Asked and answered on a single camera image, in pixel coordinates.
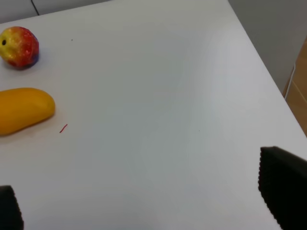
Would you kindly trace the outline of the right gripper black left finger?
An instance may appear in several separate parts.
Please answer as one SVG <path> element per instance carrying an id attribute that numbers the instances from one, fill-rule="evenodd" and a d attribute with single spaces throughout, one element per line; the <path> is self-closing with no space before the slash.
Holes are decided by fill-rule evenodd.
<path id="1" fill-rule="evenodd" d="M 24 221 L 13 188 L 0 186 L 0 230 L 24 230 Z"/>

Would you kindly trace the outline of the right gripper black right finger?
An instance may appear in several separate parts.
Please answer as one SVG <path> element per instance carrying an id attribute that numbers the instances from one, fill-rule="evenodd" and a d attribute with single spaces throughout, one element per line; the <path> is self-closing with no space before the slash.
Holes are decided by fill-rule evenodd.
<path id="1" fill-rule="evenodd" d="M 260 149 L 258 189 L 283 230 L 307 228 L 307 161 L 279 147 Z"/>

